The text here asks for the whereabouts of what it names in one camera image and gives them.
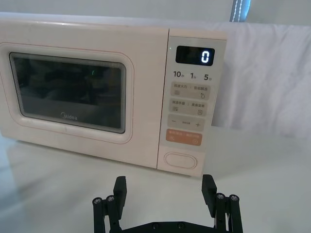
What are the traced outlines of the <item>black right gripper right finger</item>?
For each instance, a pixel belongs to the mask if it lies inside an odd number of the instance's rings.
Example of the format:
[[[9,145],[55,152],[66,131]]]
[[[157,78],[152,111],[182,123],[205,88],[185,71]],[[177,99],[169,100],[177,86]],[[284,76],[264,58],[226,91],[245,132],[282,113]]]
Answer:
[[[214,219],[214,229],[219,233],[242,233],[240,198],[232,194],[225,196],[217,191],[212,175],[202,176],[201,188],[209,213]]]

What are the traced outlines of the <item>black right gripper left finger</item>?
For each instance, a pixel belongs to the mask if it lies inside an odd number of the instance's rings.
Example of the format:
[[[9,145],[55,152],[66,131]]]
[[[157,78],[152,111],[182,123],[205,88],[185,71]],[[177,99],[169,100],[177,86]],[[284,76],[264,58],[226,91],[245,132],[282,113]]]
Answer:
[[[109,217],[109,226],[112,233],[122,232],[119,220],[121,220],[122,217],[126,195],[126,177],[119,176],[115,181],[113,195],[107,196],[106,199],[100,197],[93,199],[93,226],[95,233],[105,232],[105,216]]]

